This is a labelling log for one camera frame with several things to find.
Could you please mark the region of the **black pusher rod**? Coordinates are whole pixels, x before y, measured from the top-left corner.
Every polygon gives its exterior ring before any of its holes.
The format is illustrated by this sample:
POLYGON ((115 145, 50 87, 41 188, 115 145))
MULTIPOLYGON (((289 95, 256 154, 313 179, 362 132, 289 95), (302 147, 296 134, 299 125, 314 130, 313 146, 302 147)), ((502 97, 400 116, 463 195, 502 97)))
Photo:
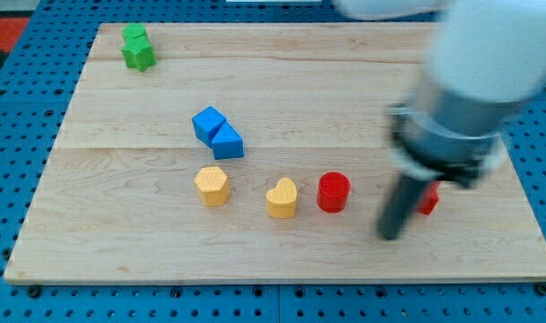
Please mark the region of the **black pusher rod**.
POLYGON ((377 221, 377 232, 384 240, 396 240, 428 190, 431 180, 402 174, 395 182, 377 221))

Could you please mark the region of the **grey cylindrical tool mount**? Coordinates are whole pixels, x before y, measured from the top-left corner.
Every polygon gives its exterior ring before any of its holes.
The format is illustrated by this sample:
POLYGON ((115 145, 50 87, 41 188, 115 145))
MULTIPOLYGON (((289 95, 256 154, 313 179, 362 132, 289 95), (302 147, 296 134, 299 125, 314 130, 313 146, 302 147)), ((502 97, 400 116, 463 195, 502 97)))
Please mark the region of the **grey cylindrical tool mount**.
POLYGON ((390 157, 413 179, 473 187, 507 158, 501 132, 522 105, 476 100, 422 73, 390 109, 390 157))

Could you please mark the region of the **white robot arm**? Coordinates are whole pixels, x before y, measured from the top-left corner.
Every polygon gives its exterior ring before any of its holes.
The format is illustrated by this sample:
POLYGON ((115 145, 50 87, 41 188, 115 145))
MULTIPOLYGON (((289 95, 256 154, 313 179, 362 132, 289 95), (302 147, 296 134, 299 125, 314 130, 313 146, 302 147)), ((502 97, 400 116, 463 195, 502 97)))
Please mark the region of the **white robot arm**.
POLYGON ((431 183, 472 187, 496 169, 503 124, 546 77, 546 1, 337 0, 346 17, 380 21, 440 11, 412 94, 390 110, 391 156, 401 175, 379 217, 399 236, 431 183))

